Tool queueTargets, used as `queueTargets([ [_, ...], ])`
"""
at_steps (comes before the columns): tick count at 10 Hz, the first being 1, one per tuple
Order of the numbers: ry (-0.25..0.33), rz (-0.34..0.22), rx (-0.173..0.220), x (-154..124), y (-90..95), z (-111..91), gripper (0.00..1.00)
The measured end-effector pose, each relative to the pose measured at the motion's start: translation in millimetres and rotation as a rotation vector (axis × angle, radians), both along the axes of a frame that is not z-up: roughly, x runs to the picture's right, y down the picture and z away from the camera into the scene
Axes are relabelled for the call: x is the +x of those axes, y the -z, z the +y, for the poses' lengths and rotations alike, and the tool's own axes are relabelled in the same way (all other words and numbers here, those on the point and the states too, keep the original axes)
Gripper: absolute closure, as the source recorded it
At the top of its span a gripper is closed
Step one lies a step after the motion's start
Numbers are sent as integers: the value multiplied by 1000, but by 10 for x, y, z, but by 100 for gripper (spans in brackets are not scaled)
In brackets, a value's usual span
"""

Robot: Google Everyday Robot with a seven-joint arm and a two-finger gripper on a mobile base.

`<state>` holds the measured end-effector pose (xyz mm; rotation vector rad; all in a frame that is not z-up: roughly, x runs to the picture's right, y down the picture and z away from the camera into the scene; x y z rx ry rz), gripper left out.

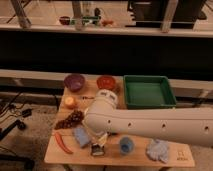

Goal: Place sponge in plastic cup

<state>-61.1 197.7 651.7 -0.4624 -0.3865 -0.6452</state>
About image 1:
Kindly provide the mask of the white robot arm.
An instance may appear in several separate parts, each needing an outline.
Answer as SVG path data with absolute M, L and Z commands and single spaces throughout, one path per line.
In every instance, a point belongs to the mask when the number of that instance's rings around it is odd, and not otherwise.
M 123 133 L 213 147 L 213 109 L 117 109 L 118 96 L 99 90 L 86 109 L 84 124 L 94 133 Z

